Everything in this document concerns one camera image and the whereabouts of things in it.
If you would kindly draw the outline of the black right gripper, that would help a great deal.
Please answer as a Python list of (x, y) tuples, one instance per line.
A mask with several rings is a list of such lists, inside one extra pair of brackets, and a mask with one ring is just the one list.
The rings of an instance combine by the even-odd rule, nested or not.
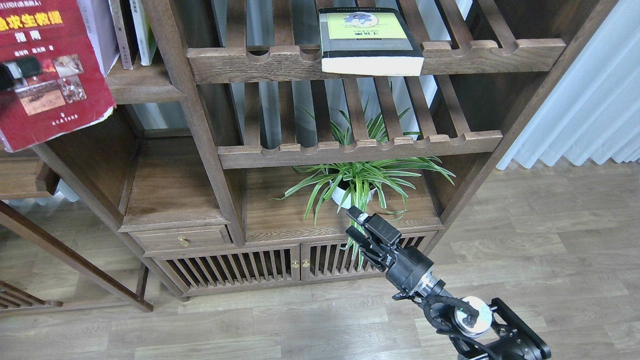
[(375, 213), (369, 215), (352, 206), (346, 215), (362, 228), (349, 226), (346, 234), (357, 243), (362, 256), (396, 287), (393, 298), (426, 298), (435, 287), (434, 262), (414, 246), (398, 246), (400, 231)]

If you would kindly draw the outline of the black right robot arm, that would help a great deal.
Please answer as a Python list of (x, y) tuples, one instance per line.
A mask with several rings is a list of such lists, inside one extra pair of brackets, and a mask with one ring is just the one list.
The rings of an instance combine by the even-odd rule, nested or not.
[(378, 214), (352, 206), (355, 221), (346, 233), (363, 257), (393, 284), (395, 300), (409, 299), (423, 310), (436, 332), (449, 337), (460, 360), (546, 360), (551, 349), (500, 298), (485, 303), (475, 296), (457, 298), (432, 274), (434, 262), (414, 246), (399, 244), (400, 231)]

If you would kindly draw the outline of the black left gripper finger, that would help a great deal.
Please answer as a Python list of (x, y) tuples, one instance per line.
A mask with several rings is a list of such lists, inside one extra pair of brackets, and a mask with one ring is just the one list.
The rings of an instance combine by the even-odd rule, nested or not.
[(18, 91), (41, 84), (42, 74), (41, 62), (33, 55), (1, 62), (0, 90)]

